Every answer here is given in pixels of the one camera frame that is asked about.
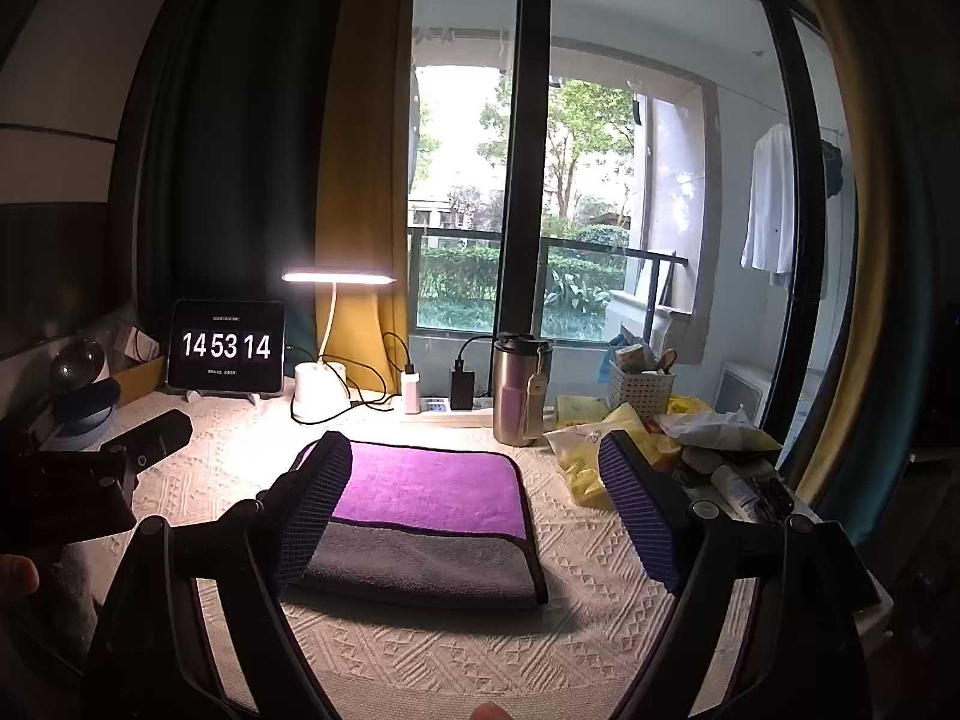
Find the white perforated basket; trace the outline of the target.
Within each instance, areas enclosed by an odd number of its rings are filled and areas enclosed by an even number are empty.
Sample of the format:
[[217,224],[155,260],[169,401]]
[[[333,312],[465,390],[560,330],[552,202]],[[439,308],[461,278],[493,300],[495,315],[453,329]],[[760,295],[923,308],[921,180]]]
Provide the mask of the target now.
[[607,405],[615,410],[630,405],[641,419],[665,415],[674,392],[674,374],[662,371],[624,371],[616,362],[608,372]]

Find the black power adapter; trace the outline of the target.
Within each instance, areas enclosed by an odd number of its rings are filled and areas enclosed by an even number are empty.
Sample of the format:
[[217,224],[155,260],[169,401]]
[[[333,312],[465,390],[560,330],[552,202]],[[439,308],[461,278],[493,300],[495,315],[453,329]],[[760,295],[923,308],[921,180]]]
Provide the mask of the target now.
[[470,411],[475,395],[475,372],[467,369],[464,360],[457,356],[449,379],[449,406],[452,411]]

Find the steel travel tumbler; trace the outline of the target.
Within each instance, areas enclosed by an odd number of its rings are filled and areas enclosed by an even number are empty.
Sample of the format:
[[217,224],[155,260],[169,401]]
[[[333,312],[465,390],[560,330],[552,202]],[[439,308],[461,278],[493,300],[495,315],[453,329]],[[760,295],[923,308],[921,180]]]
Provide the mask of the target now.
[[493,435],[514,447],[544,435],[553,344],[526,333],[501,333],[493,343]]

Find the yellow curtain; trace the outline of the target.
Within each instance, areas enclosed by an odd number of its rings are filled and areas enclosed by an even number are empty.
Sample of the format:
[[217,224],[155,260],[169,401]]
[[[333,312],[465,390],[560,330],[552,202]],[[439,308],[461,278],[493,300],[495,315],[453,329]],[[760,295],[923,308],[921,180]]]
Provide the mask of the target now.
[[342,0],[320,138],[316,265],[389,284],[321,284],[317,339],[355,385],[398,390],[407,338],[413,0]]

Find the white textured table mat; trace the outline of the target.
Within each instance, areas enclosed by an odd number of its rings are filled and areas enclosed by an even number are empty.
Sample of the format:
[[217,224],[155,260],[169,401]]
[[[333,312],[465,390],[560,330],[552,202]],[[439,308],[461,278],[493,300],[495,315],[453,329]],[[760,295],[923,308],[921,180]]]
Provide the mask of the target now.
[[[703,486],[663,472],[701,527],[669,593],[612,499],[576,504],[547,450],[366,410],[302,426],[283,400],[158,394],[124,406],[106,442],[167,410],[192,419],[189,445],[139,473],[132,533],[91,546],[103,604],[89,667],[112,717],[459,718],[485,702],[512,718],[871,715],[861,617],[875,583],[836,523],[794,504],[770,522],[741,511],[727,470]],[[548,603],[469,613],[278,593],[270,489],[327,431],[512,458]]]

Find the white USB charger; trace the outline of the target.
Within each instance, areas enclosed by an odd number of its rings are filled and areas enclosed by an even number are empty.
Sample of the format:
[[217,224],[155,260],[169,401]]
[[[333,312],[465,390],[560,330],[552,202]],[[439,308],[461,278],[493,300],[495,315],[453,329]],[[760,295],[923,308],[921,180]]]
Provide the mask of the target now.
[[411,362],[407,362],[404,372],[400,376],[400,390],[402,390],[405,415],[420,415],[421,413],[420,383],[420,374]]

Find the small yellow tissue pack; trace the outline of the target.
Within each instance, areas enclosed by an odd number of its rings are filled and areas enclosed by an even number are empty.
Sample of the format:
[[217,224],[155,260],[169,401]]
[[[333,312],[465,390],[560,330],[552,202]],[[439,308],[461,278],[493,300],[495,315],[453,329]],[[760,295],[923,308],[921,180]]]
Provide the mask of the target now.
[[556,397],[555,424],[558,429],[601,422],[608,413],[610,413],[610,406],[603,398],[587,395]]

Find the crumpled white plastic bag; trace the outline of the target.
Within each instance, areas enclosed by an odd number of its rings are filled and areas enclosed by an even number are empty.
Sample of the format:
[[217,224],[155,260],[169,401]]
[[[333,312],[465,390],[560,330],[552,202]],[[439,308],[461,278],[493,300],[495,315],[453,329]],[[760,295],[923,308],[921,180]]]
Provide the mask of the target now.
[[743,410],[735,413],[674,413],[658,415],[656,422],[666,436],[685,447],[718,452],[774,452],[781,444],[755,426]]

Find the hanging white shirt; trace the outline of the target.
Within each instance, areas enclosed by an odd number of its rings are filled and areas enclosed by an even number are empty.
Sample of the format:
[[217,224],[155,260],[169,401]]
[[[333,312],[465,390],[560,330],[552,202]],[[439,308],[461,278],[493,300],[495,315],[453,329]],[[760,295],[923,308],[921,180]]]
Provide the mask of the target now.
[[793,140],[787,125],[776,124],[754,146],[740,265],[766,271],[771,283],[784,286],[793,276],[794,216]]

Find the white desk lamp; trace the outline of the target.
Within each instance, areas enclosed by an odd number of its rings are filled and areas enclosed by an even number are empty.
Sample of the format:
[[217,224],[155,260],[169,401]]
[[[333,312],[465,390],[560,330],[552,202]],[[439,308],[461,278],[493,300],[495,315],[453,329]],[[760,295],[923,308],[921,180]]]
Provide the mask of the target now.
[[319,270],[298,268],[283,273],[287,283],[327,284],[331,288],[331,304],[327,309],[324,333],[314,362],[300,362],[295,367],[295,394],[291,416],[298,424],[324,424],[352,408],[350,388],[345,372],[325,359],[337,310],[338,288],[347,286],[386,286],[393,277],[377,271]]

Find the tablet clock display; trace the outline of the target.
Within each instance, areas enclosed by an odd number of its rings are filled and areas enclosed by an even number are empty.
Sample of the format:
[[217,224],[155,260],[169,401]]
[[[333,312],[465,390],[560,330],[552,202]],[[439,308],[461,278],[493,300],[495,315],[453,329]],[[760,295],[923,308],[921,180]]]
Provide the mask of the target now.
[[285,330],[283,302],[176,302],[166,385],[179,392],[201,394],[279,395],[285,383]]

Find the purple and grey towel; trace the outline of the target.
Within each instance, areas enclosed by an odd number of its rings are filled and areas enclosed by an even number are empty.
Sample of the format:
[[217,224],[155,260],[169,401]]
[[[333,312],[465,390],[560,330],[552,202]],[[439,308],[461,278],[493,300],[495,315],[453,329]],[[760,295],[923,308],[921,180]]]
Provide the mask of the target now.
[[469,613],[548,603],[523,475],[498,452],[353,440],[298,589]]

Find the white power strip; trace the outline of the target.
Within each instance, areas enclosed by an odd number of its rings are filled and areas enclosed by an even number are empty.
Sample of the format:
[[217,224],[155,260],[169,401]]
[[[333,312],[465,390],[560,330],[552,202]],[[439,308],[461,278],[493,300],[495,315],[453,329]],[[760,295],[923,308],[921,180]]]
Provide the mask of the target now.
[[462,401],[452,401],[449,397],[421,397],[420,406],[423,415],[480,416],[480,418],[493,415],[493,398],[491,397],[473,397],[470,405]]

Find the cardboard box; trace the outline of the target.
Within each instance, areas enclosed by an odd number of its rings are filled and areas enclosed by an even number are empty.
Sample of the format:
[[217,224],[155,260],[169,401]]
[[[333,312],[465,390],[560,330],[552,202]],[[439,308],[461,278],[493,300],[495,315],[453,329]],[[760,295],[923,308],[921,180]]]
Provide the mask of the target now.
[[112,378],[121,387],[119,406],[125,406],[146,395],[153,394],[163,387],[164,365],[166,358],[158,356],[148,362],[140,362],[137,366],[129,367],[125,371],[117,372]]

